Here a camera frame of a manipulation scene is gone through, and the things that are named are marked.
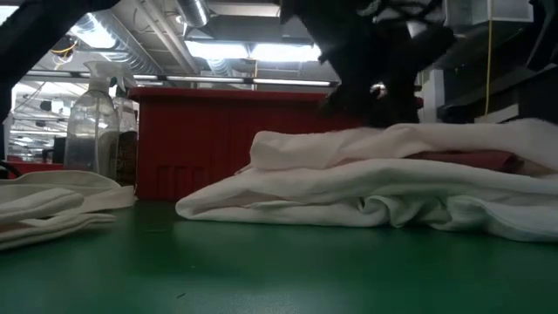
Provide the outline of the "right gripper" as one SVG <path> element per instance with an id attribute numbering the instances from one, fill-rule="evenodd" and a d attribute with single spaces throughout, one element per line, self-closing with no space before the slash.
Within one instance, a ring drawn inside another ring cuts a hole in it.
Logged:
<path id="1" fill-rule="evenodd" d="M 440 1 L 279 0 L 278 6 L 280 22 L 299 19 L 321 51 L 318 61 L 341 79 L 320 102 L 320 114 L 370 118 L 372 127 L 419 123 L 415 78 L 457 42 L 436 16 Z"/>

